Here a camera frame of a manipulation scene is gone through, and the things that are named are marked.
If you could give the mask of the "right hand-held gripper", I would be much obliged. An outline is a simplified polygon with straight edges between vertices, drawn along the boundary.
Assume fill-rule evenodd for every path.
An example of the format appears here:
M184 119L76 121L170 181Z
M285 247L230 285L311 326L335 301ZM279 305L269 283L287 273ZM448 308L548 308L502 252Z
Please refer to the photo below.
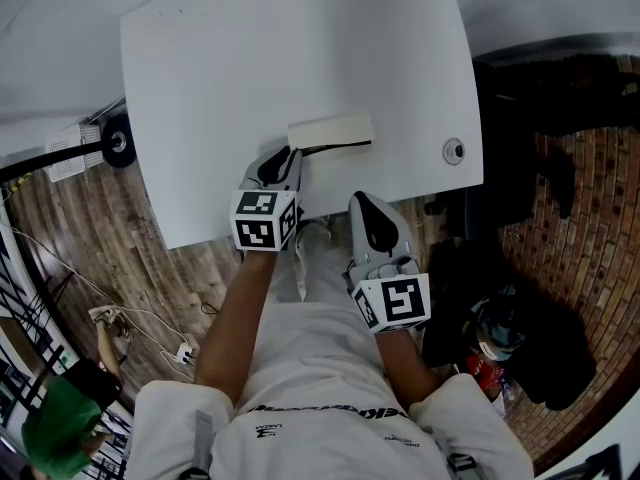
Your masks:
M364 191L351 196L348 213L358 266L343 277L367 328L380 334L425 323L431 318L429 276L411 255L412 236L404 217Z

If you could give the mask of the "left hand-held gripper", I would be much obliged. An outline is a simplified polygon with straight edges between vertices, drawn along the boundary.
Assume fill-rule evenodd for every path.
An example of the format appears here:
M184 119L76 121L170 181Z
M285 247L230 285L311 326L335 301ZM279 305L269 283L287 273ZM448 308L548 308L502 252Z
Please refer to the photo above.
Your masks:
M279 252L287 244L299 221L302 165L302 151L289 146L272 149L249 165L246 180L274 186L245 182L233 193L229 217L237 249Z

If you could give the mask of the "white glasses case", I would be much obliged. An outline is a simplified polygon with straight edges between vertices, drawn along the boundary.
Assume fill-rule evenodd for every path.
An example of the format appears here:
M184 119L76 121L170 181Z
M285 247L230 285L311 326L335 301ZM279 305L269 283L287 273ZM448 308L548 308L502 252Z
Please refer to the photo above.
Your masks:
M377 136L367 113L344 114L292 124L288 144L314 158L345 156L367 151Z

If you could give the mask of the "person's right forearm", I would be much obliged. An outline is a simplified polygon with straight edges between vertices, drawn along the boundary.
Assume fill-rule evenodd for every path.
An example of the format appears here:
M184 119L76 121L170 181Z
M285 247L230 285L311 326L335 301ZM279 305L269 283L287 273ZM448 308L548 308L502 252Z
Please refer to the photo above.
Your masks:
M405 409L422 402L440 387L440 380L424 363L409 332L379 333L375 340L386 377Z

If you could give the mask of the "person's left forearm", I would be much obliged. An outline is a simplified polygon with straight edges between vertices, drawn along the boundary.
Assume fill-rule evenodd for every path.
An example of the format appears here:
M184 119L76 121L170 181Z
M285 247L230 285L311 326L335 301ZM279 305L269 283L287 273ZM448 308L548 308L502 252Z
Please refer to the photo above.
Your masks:
M276 261L275 252L245 255L200 344L194 383L223 392L233 404L239 402L248 379Z

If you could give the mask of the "person's light trousers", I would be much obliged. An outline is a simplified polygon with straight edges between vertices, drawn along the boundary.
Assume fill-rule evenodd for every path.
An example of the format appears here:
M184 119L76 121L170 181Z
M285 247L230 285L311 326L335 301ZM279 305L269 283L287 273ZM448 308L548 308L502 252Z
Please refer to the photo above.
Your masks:
M267 300L270 303L323 303L355 306L343 273L344 252L331 242L297 246L297 240L278 253Z

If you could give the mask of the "person's beige shoe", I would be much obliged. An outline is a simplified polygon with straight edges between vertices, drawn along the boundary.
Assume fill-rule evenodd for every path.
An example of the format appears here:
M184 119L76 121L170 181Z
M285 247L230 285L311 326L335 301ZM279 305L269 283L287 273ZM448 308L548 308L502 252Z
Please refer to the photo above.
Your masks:
M302 222L296 240L298 247L316 242L331 242L331 232L326 221L321 219L306 220Z

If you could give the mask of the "white table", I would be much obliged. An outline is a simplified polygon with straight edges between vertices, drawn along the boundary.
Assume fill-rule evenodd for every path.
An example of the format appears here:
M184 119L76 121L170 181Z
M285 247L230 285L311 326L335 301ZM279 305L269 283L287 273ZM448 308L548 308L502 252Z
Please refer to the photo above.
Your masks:
M167 248L228 236L248 165L299 122L367 113L367 151L305 162L309 218L483 180L456 0L154 0L121 21L137 158ZM451 137L465 146L452 166Z

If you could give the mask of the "black coat rack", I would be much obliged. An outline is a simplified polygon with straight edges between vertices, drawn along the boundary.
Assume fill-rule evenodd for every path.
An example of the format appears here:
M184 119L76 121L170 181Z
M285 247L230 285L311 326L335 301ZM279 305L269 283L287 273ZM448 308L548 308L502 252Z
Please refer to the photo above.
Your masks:
M133 163L137 155L126 114L120 114L110 119L97 142L66 147L0 168L0 183L8 182L28 172L50 167L59 162L97 152L100 152L103 159L114 168L126 168Z

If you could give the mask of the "red bag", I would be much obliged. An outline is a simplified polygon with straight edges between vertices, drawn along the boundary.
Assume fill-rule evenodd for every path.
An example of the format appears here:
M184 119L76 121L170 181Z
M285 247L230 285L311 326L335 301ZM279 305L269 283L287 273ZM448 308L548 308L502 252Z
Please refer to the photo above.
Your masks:
M480 389L489 397L497 396L502 391L504 369L500 365L482 354L472 354L465 358L465 366Z

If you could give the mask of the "black office chair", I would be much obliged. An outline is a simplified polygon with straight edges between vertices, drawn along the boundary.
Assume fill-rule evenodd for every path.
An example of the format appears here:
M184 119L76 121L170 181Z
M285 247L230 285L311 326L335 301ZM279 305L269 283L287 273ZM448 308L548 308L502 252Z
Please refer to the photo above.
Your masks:
M484 181L437 195L428 215L446 213L449 232L466 240L533 215L537 181L545 180L561 218L575 194L572 156L554 146L536 149L536 137L632 126L640 131L640 74L623 71L605 55L578 55L495 67L473 64L480 110Z

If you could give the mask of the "person's white shirt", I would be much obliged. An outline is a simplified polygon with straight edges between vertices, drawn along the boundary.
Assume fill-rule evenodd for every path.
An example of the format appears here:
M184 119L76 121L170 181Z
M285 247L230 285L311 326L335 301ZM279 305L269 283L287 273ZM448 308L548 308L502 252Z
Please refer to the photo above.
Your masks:
M238 404L219 390L154 381L136 398L127 480L178 480L196 418L211 421L210 480L533 480L533 464L476 381L450 377L403 408L355 308L269 305Z

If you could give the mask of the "black metal rack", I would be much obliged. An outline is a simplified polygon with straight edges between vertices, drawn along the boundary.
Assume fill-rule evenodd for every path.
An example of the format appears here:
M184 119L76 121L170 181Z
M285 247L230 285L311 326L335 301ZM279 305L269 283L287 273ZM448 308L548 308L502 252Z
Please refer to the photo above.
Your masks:
M0 472L19 480L20 471L28 464L22 424L29 412L40 406L49 377L64 373L81 358L97 357L97 337L89 316L94 351L83 356L59 331L52 312L74 276L68 274L53 291L33 285L18 244L23 235L10 222L7 202L7 194L0 192ZM124 480L131 427L121 419L117 400L96 425L110 437L92 464L72 480Z

